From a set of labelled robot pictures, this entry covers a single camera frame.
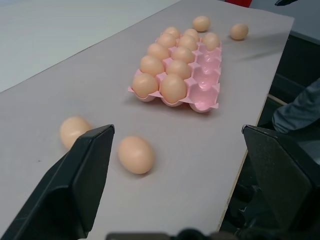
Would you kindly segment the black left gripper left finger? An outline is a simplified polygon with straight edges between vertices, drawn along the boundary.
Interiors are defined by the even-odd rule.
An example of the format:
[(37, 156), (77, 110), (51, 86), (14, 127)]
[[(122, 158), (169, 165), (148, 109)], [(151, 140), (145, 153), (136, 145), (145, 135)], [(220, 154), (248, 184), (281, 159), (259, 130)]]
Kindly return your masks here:
[(80, 240), (92, 230), (115, 127), (91, 129), (42, 177), (0, 240)]

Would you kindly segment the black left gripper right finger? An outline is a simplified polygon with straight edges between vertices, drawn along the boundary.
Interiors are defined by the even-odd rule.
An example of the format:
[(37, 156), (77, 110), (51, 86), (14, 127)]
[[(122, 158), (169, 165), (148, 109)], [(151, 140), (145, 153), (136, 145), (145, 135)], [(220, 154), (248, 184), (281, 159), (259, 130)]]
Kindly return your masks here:
[(242, 134), (262, 195), (272, 213), (275, 238), (314, 240), (314, 186), (299, 164), (308, 155), (294, 139), (270, 129), (244, 125)]

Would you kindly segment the pink plastic egg tray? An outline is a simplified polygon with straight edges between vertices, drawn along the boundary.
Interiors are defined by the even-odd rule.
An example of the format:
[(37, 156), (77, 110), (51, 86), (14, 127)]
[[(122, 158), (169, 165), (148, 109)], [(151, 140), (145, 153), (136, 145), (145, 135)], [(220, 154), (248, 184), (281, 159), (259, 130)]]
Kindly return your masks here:
[[(197, 50), (192, 51), (195, 55), (194, 62), (188, 64), (191, 70), (191, 77), (184, 79), (187, 93), (186, 97), (177, 101), (176, 103), (168, 103), (160, 93), (160, 84), (162, 80), (168, 75), (166, 67), (173, 61), (171, 58), (172, 52), (178, 47), (180, 38), (176, 39), (176, 46), (168, 48), (170, 57), (162, 61), (164, 72), (154, 76), (158, 83), (158, 90), (149, 94), (146, 98), (140, 98), (132, 89), (132, 83), (128, 91), (133, 93), (138, 99), (143, 102), (150, 102), (154, 99), (161, 99), (166, 105), (170, 107), (177, 107), (182, 104), (189, 104), (189, 106), (198, 113), (209, 112), (212, 109), (218, 108), (217, 102), (220, 93), (220, 76), (221, 76), (221, 62), (222, 62), (222, 48), (217, 47), (213, 51), (207, 51), (202, 39), (197, 42)], [(142, 74), (139, 69), (135, 76)]]

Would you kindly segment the beige egg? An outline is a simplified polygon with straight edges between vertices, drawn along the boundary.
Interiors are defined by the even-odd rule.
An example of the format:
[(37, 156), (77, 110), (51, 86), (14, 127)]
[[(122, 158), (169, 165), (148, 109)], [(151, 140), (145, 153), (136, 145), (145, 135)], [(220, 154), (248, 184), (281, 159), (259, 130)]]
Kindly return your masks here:
[(150, 74), (153, 77), (165, 71), (162, 61), (152, 55), (145, 55), (140, 60), (139, 69), (142, 73)]
[(185, 47), (191, 51), (198, 49), (197, 41), (190, 35), (183, 35), (177, 44), (178, 47)]
[(168, 74), (160, 83), (160, 94), (170, 104), (174, 104), (187, 95), (185, 81), (177, 74)]
[(193, 21), (192, 21), (192, 27), (197, 31), (197, 32), (206, 32), (211, 25), (211, 21), (207, 16), (197, 16)]
[(166, 34), (171, 34), (175, 39), (180, 38), (180, 31), (174, 26), (167, 27), (163, 32)]
[(175, 47), (177, 44), (176, 38), (170, 33), (161, 34), (160, 37), (156, 40), (156, 42), (167, 49)]
[(140, 98), (146, 98), (148, 95), (156, 92), (159, 89), (157, 80), (148, 73), (141, 73), (134, 77), (132, 90)]
[(159, 43), (152, 43), (147, 48), (147, 54), (156, 57), (161, 61), (170, 57), (169, 50)]
[(202, 39), (207, 51), (211, 52), (220, 47), (220, 38), (216, 33), (208, 32)]
[(200, 41), (200, 37), (199, 37), (198, 32), (193, 28), (189, 28), (189, 29), (185, 30), (183, 33), (183, 36), (191, 36), (195, 39), (196, 42)]
[(230, 37), (233, 40), (241, 41), (244, 40), (249, 33), (249, 27), (247, 24), (239, 23), (235, 24), (230, 29)]
[(183, 80), (191, 77), (191, 69), (187, 63), (182, 60), (173, 60), (170, 62), (165, 72), (169, 74), (176, 74), (180, 76)]
[(133, 174), (145, 174), (155, 163), (156, 155), (151, 144), (140, 136), (127, 136), (119, 144), (118, 159)]
[(171, 58), (173, 60), (180, 60), (183, 61), (187, 64), (192, 63), (195, 61), (195, 55), (193, 52), (184, 47), (184, 46), (179, 46), (177, 47), (172, 53), (171, 53)]
[(67, 118), (60, 126), (59, 136), (63, 146), (70, 150), (79, 136), (92, 129), (92, 125), (81, 116)]

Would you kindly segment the person's grey sleeve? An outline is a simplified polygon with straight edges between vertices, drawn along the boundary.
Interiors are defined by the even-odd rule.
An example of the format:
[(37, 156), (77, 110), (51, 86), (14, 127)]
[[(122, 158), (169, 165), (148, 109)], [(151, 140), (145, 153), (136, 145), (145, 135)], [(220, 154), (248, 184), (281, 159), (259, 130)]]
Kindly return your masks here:
[(277, 132), (288, 134), (320, 120), (320, 78), (306, 87), (293, 102), (278, 108), (272, 116)]

